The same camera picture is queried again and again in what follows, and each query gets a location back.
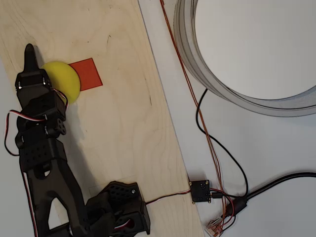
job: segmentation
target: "black wire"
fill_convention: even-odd
[[[185,195],[185,194],[170,194],[170,195],[165,195],[165,196],[162,196],[162,197],[158,197],[158,198],[156,198],[156,199],[154,199],[154,200],[152,200],[152,201],[149,201],[149,202],[147,202],[147,203],[145,203],[146,205],[149,205],[149,204],[151,204],[151,203],[153,203],[153,202],[155,202],[155,201],[157,201],[157,200],[159,200],[159,199],[162,199],[162,198],[167,198],[167,197],[172,197],[172,196],[176,196],[176,195]]]
[[[207,93],[207,89],[205,89],[203,95],[201,96],[200,100],[199,100],[199,103],[198,103],[198,106],[197,106],[197,112],[196,112],[196,122],[197,122],[197,126],[198,128],[200,129],[200,131],[204,134],[205,131],[201,128],[200,124],[199,124],[199,121],[198,121],[198,112],[199,112],[199,109],[201,107],[201,103],[202,103],[202,100],[205,96],[205,94]],[[247,176],[245,174],[245,172],[243,171],[241,165],[238,163],[238,161],[233,157],[233,155],[226,149],[226,147],[224,147],[224,145],[222,145],[215,137],[211,136],[211,135],[208,135],[211,139],[213,139],[218,145],[220,145],[221,148],[223,148],[225,150],[225,152],[227,152],[227,154],[232,158],[232,160],[236,163],[236,165],[238,166],[238,168],[241,170],[242,174],[243,174],[243,177],[245,179],[245,183],[246,183],[246,192],[243,196],[234,196],[234,195],[225,195],[225,196],[228,196],[228,197],[232,197],[232,198],[245,198],[248,194],[248,191],[249,191],[249,185],[248,185],[248,179],[247,179]]]
[[[232,227],[232,225],[235,223],[235,220],[236,220],[236,216],[234,216],[233,222],[229,226],[227,226],[225,229],[223,229],[223,232],[229,229],[230,227]]]
[[[302,178],[302,177],[313,177],[316,178],[316,173],[314,172],[300,172],[300,173],[294,173],[294,174],[289,174],[289,175],[285,175],[281,178],[278,178],[270,183],[268,183],[267,185],[263,186],[262,188],[259,188],[251,193],[249,193],[247,195],[247,200],[263,193],[264,191],[274,187],[275,185],[278,185],[284,181],[290,180],[290,179],[295,179],[295,178]]]

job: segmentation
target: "metal ring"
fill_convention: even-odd
[[[298,117],[316,113],[316,86],[295,96],[263,100],[251,98],[227,88],[204,62],[195,34],[198,0],[178,0],[174,14],[175,40],[189,72],[207,89],[247,110],[275,117]]]

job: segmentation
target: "wood grain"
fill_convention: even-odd
[[[146,201],[188,189],[137,0],[0,0],[0,56],[12,85],[27,43],[43,62],[92,57],[101,77],[103,86],[69,107],[61,138],[85,201],[113,180],[137,182]],[[203,236],[190,195],[149,213],[151,236]]]

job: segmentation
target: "yellow ball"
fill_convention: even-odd
[[[76,71],[66,63],[49,62],[43,65],[53,88],[63,92],[70,104],[76,101],[80,93],[80,79]]]

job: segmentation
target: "red paper square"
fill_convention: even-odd
[[[80,78],[80,91],[103,85],[92,58],[69,65],[77,72]]]

